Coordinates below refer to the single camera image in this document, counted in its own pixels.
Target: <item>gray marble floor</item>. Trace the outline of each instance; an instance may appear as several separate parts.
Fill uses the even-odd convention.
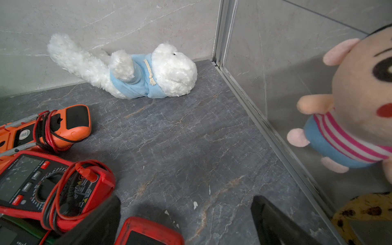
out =
[[[178,98],[121,100],[89,84],[3,98],[0,125],[88,105],[91,136],[61,156],[113,170],[121,224],[140,216],[187,244],[259,244],[250,204],[264,195],[322,244],[337,244],[212,64],[197,68],[195,88]]]

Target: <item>rope drawstring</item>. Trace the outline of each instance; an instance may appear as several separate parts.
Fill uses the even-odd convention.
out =
[[[156,82],[155,82],[154,78],[152,77],[152,71],[151,71],[150,64],[148,64],[148,61],[147,61],[147,60],[144,60],[144,63],[146,64],[147,69],[148,69],[148,73],[150,74],[150,76],[149,76],[149,78],[150,78],[150,84],[151,84],[152,86],[154,86],[154,85],[156,85]]]

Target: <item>pink ear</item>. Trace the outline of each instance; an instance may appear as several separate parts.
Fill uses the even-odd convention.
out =
[[[349,51],[360,41],[361,39],[359,38],[353,38],[339,43],[324,55],[324,64],[330,66],[340,65]]]

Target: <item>red cable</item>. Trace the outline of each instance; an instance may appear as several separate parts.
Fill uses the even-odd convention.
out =
[[[49,236],[51,230],[48,230],[46,232],[46,234],[44,235],[44,237],[41,239],[41,242],[38,245],[43,245],[45,243],[45,240],[47,239],[47,237]]]
[[[54,151],[56,154],[58,154],[60,151],[66,151],[66,150],[68,150],[69,148],[71,148],[72,145],[69,145],[69,146],[67,146],[67,147],[65,147],[65,148],[59,148],[59,147],[57,147],[56,143],[54,142],[53,134],[51,133],[51,129],[50,129],[50,122],[51,122],[51,118],[52,118],[53,113],[55,113],[56,111],[57,111],[57,110],[53,110],[53,111],[51,111],[51,112],[49,112],[49,111],[43,111],[43,112],[41,112],[40,114],[38,114],[38,118],[37,118],[37,120],[36,120],[36,122],[35,122],[35,124],[34,124],[34,128],[33,128],[33,140],[34,140],[35,142],[41,143],[41,142],[40,142],[40,139],[37,139],[37,138],[36,138],[36,131],[37,131],[38,123],[41,121],[41,119],[42,119],[43,117],[46,117],[46,122],[45,122],[44,130],[43,130],[42,134],[45,135],[45,138],[46,138],[46,141],[47,141],[48,145],[53,149],[53,151]],[[39,147],[41,150],[45,150],[45,149],[43,149],[42,146],[40,146],[40,145],[38,145],[38,147]]]
[[[41,213],[41,226],[46,229],[46,230],[53,230],[54,229],[54,225],[53,225],[53,215],[55,212],[57,212],[57,216],[60,219],[63,220],[79,220],[79,219],[84,219],[87,215],[89,215],[89,213],[91,213],[93,210],[86,212],[84,214],[78,215],[78,216],[64,216],[60,213],[60,194],[63,191],[65,185],[68,182],[68,179],[71,177],[71,175],[73,173],[75,173],[75,171],[78,171],[81,175],[83,175],[86,179],[92,178],[92,180],[95,179],[95,181],[98,179],[97,174],[94,173],[89,167],[87,168],[83,168],[82,165],[83,164],[91,164],[92,166],[98,166],[101,168],[105,168],[108,172],[113,173],[111,171],[111,169],[109,169],[105,164],[103,164],[100,161],[97,160],[86,160],[86,161],[79,161],[79,162],[75,162],[72,165],[70,165],[67,170],[64,172],[62,178],[60,179],[60,181],[55,185],[55,187],[53,188],[53,190],[50,192],[49,196],[47,197],[46,200],[50,200],[52,198],[53,195],[55,195],[54,198],[54,205],[52,205],[50,207],[50,213],[49,213],[49,226],[50,227],[46,227],[44,225],[44,212],[45,209],[48,205],[48,201],[45,202],[44,207],[42,208],[42,213]]]

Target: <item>multimeter button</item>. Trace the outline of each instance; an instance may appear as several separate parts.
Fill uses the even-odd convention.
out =
[[[32,179],[32,180],[37,180],[38,177],[41,175],[41,173],[42,173],[41,171],[35,172],[34,175],[31,177],[31,179]]]
[[[23,199],[23,195],[18,195],[15,200],[12,202],[12,205],[18,206]]]
[[[42,165],[41,165],[41,169],[46,169],[49,166],[49,161],[45,161]]]
[[[28,192],[28,191],[30,190],[30,188],[31,188],[32,185],[33,185],[33,183],[28,182],[28,183],[25,185],[25,187],[23,187],[22,191]]]

